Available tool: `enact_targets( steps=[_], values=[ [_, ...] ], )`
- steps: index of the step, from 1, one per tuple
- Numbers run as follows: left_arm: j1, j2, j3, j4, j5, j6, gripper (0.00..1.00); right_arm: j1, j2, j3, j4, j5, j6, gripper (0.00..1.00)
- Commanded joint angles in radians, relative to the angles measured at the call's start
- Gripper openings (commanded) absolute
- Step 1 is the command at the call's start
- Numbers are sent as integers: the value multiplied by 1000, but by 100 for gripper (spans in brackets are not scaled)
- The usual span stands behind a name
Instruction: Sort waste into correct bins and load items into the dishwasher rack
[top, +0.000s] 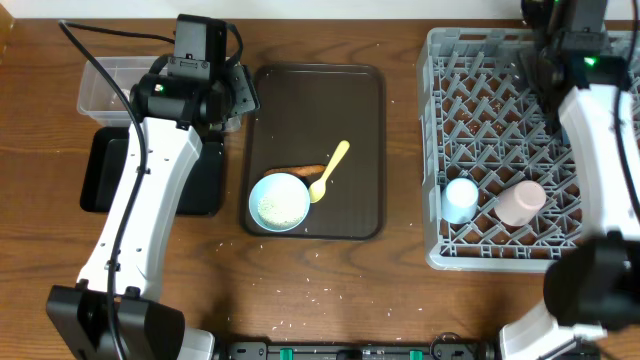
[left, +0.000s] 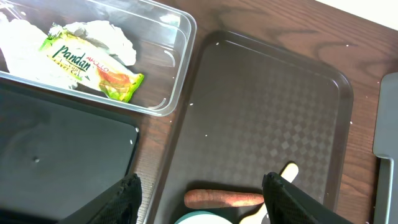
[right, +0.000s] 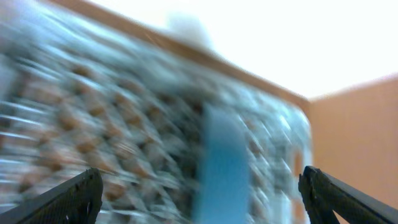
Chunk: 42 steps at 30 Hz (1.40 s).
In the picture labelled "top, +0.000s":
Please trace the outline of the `orange brown food piece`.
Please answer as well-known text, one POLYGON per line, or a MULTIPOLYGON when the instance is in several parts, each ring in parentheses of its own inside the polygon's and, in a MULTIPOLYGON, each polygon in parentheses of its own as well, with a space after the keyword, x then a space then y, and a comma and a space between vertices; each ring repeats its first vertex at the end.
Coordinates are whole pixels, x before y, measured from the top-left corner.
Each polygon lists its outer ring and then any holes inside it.
POLYGON ((293 166, 284 168, 274 168, 267 170, 264 175, 269 176, 277 173, 291 174, 297 177, 309 177, 312 175, 320 174, 326 169, 325 165, 305 165, 305 166, 293 166))

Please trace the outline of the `light blue bowl with rice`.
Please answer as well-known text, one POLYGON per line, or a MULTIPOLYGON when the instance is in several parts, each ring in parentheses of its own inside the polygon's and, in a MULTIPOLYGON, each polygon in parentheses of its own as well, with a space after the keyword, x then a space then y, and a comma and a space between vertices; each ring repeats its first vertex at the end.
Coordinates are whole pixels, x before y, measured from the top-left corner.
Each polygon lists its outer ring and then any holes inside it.
POLYGON ((275 173, 251 189, 248 210, 253 221, 269 232, 286 232, 300 225, 310 209, 310 195, 302 180, 275 173))

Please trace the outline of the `yellow plastic spoon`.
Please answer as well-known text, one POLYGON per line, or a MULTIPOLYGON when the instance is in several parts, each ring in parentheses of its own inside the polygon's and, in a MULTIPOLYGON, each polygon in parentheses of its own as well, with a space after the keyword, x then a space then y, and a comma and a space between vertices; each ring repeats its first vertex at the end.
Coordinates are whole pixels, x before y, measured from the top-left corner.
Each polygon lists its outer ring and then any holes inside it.
POLYGON ((319 202, 324 197, 326 193, 326 183, 329 177, 346 155, 349 148, 350 143, 347 140, 342 140, 336 147, 321 177, 310 185, 309 197, 312 204, 319 202))

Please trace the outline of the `light blue plastic cup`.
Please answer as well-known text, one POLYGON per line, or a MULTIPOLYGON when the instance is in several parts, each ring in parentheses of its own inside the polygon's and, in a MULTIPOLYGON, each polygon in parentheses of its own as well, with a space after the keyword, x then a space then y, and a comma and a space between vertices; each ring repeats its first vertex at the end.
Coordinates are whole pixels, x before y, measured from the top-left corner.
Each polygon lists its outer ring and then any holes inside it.
POLYGON ((451 224, 470 222, 477 210, 479 189, 467 178, 451 180, 441 195, 441 215, 451 224))

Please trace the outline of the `pink plastic cup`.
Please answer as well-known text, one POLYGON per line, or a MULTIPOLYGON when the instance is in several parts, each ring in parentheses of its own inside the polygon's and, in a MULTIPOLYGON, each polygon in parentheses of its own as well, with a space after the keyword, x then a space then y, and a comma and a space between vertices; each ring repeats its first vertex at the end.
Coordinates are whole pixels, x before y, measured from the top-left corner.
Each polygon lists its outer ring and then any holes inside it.
POLYGON ((545 202, 543 187, 535 181, 524 180, 499 194, 494 211, 503 223, 518 227, 528 224, 545 202))

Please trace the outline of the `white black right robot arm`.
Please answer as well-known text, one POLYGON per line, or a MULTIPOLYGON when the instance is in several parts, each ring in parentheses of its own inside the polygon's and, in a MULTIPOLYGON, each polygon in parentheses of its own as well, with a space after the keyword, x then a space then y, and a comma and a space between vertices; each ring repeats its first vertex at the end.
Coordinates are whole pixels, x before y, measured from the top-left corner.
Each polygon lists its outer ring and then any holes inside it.
POLYGON ((556 359, 639 322, 639 149, 626 52, 605 28, 606 0, 524 1, 534 47, 529 86, 566 132, 582 205, 582 244, 548 267, 543 299, 499 333, 498 359, 556 359))

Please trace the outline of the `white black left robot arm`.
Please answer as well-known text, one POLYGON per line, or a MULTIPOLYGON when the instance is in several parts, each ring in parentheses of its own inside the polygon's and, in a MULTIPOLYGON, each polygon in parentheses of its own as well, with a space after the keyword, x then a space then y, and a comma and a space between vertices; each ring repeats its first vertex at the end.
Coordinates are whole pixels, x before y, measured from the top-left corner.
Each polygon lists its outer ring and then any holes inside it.
POLYGON ((117 97, 130 118, 127 158, 101 236, 76 283, 55 285, 46 312, 78 359, 203 359, 215 338, 160 303, 166 247, 209 130, 256 111, 232 23, 182 14, 174 50, 117 97))

